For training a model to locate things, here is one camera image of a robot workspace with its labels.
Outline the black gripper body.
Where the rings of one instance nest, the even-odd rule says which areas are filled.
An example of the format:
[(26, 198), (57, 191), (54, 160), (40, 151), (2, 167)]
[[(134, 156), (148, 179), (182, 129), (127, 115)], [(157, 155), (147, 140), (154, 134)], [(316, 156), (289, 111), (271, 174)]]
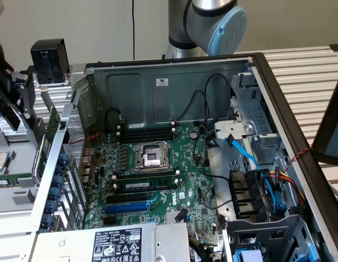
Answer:
[(0, 80), (13, 81), (11, 73), (14, 71), (13, 67), (5, 59), (4, 51), (0, 43)]

